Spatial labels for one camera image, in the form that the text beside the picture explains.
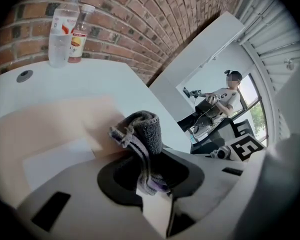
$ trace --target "white t-shirt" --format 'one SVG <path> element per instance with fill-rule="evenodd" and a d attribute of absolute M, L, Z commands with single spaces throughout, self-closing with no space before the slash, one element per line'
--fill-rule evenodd
<path fill-rule="evenodd" d="M 237 90 L 231 90 L 227 88 L 221 88 L 219 90 L 216 90 L 213 92 L 215 95 L 220 95 L 220 100 L 219 102 L 227 107 L 228 105 L 231 105 L 232 108 L 234 109 L 237 104 L 240 102 L 240 94 Z M 222 118 L 226 117 L 225 115 L 217 115 L 213 121 L 218 122 Z"/>

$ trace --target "bottle label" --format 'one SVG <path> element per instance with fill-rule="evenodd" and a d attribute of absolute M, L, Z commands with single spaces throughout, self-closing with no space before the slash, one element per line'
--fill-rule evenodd
<path fill-rule="evenodd" d="M 78 58 L 82 56 L 86 39 L 87 34 L 85 33 L 73 33 L 70 46 L 70 57 Z"/>
<path fill-rule="evenodd" d="M 54 16 L 51 29 L 56 30 L 59 35 L 68 35 L 73 33 L 76 23 L 76 17 Z"/>

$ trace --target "window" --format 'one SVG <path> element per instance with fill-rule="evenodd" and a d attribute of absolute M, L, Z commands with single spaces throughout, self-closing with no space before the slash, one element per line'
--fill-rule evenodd
<path fill-rule="evenodd" d="M 247 75 L 239 86 L 242 109 L 232 115 L 235 124 L 246 122 L 251 127 L 255 138 L 267 146 L 267 120 L 262 99 L 250 75 Z"/>

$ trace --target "red brick wall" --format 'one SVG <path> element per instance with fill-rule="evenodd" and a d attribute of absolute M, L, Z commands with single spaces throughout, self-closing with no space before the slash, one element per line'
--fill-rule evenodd
<path fill-rule="evenodd" d="M 62 0 L 22 0 L 0 29 L 0 74 L 48 59 L 54 9 Z M 167 64 L 239 0 L 80 0 L 96 7 L 84 58 L 127 63 L 150 83 Z"/>

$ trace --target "bottle cap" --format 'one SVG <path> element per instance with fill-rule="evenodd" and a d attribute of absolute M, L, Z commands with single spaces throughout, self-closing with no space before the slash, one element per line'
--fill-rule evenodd
<path fill-rule="evenodd" d="M 87 13 L 93 13 L 95 11 L 95 7 L 90 4 L 84 4 L 81 10 Z"/>

